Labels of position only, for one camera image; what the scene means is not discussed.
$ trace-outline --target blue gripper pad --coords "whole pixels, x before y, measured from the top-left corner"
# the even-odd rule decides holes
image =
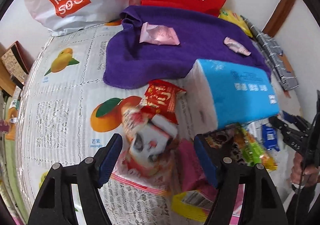
[[[122,136],[114,134],[104,150],[105,158],[99,166],[98,184],[100,186],[107,183],[111,176],[113,168],[122,150]]]
[[[219,184],[216,176],[217,166],[212,163],[206,149],[204,148],[204,145],[198,136],[194,138],[194,148],[209,184],[217,188]]]

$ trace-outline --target person's hand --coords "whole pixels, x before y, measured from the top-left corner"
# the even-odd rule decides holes
[[[301,154],[296,153],[294,155],[294,159],[293,159],[293,167],[291,169],[291,181],[295,184],[299,184],[300,183],[300,175],[302,172],[301,169],[301,162],[303,161],[303,157],[301,156]],[[312,186],[314,184],[316,184],[317,182],[320,182],[320,180],[318,181],[318,176],[319,176],[319,169],[310,165],[307,166],[304,170],[305,175],[311,175],[308,182],[305,184],[305,187],[309,187]]]

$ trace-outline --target pink wrapped candy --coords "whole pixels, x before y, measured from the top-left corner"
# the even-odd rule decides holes
[[[233,50],[235,53],[241,53],[245,56],[249,56],[251,54],[251,52],[249,52],[241,43],[238,43],[230,37],[226,37],[223,43],[227,45],[229,49]]]
[[[180,41],[173,28],[164,25],[153,25],[145,22],[142,25],[140,43],[147,42],[157,45],[179,45]]]

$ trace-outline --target blue tissue package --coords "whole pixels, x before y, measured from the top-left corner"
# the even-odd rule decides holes
[[[262,125],[262,139],[263,145],[267,150],[276,149],[280,151],[276,130],[267,125]]]
[[[268,76],[256,67],[198,59],[185,77],[185,89],[195,134],[279,113]]]

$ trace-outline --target yellow snack bag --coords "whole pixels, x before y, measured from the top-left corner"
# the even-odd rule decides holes
[[[246,35],[248,35],[250,38],[253,37],[245,21],[239,15],[233,13],[231,10],[221,8],[218,18],[236,24],[241,28],[242,31],[245,32]]]

